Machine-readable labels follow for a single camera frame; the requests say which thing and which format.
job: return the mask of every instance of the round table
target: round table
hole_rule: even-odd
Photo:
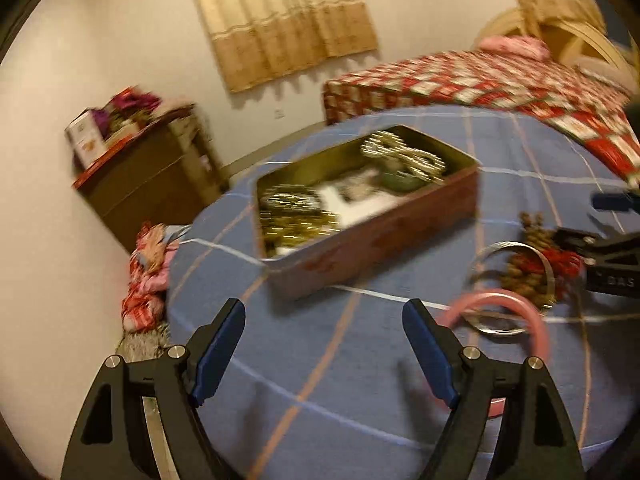
[[[363,283],[296,301],[278,298],[259,261],[252,215],[257,177],[295,158],[392,124],[441,138],[482,163],[478,218],[372,270]],[[640,216],[595,212],[590,194],[620,189],[594,156],[517,114],[432,106],[403,108],[327,128],[283,150],[195,220],[172,262],[168,317],[184,343],[229,297],[246,305],[246,328],[216,395],[199,415],[214,448],[243,476],[270,480],[417,478],[448,413],[426,393],[402,331],[401,309],[421,298],[437,317],[462,290],[482,247],[518,239],[521,210],[549,225],[598,231],[640,228]],[[615,439],[640,398],[640,308],[583,292],[546,318],[549,369],[585,466]],[[522,362],[526,336],[490,340],[455,329],[489,357]],[[490,420],[471,478],[484,478],[500,418]]]

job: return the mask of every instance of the bed headboard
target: bed headboard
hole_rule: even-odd
[[[548,45],[552,57],[565,65],[572,65],[578,56],[603,59],[620,70],[628,71],[638,80],[638,66],[627,59],[599,30],[584,22],[549,20],[541,24],[542,39]],[[520,9],[505,10],[487,23],[476,39],[473,49],[489,36],[519,36],[524,34],[524,20]]]

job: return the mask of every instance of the metal screw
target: metal screw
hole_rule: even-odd
[[[120,364],[120,356],[119,355],[110,355],[104,360],[104,365],[107,368],[115,368]]]
[[[478,359],[481,355],[480,351],[475,346],[465,346],[462,353],[467,359]]]
[[[534,370],[540,370],[545,364],[539,357],[530,357],[527,359],[527,364]]]
[[[187,349],[182,345],[173,345],[171,348],[169,348],[168,353],[169,353],[169,357],[173,359],[179,359],[184,355],[186,351]]]

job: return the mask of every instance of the metal ring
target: metal ring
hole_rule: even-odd
[[[556,302],[556,279],[554,277],[554,271],[551,268],[551,264],[549,263],[549,260],[546,259],[546,256],[542,254],[539,250],[531,247],[530,245],[523,244],[521,242],[498,242],[485,247],[484,249],[482,249],[482,251],[480,251],[476,255],[474,260],[471,262],[470,272],[468,273],[465,279],[465,288],[468,288],[468,284],[471,282],[471,277],[473,276],[473,274],[475,274],[478,264],[480,264],[482,261],[487,259],[489,256],[492,256],[492,254],[501,252],[503,250],[513,251],[514,249],[517,250],[518,248],[532,251],[540,259],[540,261],[542,262],[542,266],[545,269],[545,275],[546,275],[545,297],[546,297],[547,303],[545,303],[542,306],[542,310],[540,311],[540,315],[544,316],[546,313],[546,310],[549,308],[552,308],[554,306],[554,303]],[[525,328],[512,328],[510,330],[494,330],[493,328],[489,328],[483,323],[481,323],[478,319],[479,317],[478,314],[463,314],[463,317],[465,318],[466,322],[468,322],[476,330],[488,335],[504,337],[504,336],[510,336],[510,335],[518,335],[518,334],[522,334],[523,332],[526,332]]]
[[[546,329],[538,309],[527,299],[512,290],[501,288],[486,288],[477,292],[463,294],[454,301],[448,310],[438,316],[436,323],[451,328],[464,312],[469,309],[477,310],[486,304],[499,304],[522,317],[529,327],[532,355],[547,361],[550,357],[551,344],[549,332]],[[492,399],[489,407],[489,418],[501,415],[504,411],[504,398]]]

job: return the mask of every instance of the pink tube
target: pink tube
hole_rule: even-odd
[[[463,312],[478,310],[482,306],[487,305],[503,306],[524,318],[532,339],[533,352],[531,355],[540,357],[545,363],[548,363],[550,353],[549,333],[546,330],[545,322],[542,320],[540,312],[529,300],[510,290],[488,288],[486,290],[478,290],[477,292],[464,294],[460,296],[436,322],[439,325],[451,327],[460,319]],[[504,399],[492,399],[491,407],[489,408],[489,417],[502,415],[503,411]]]

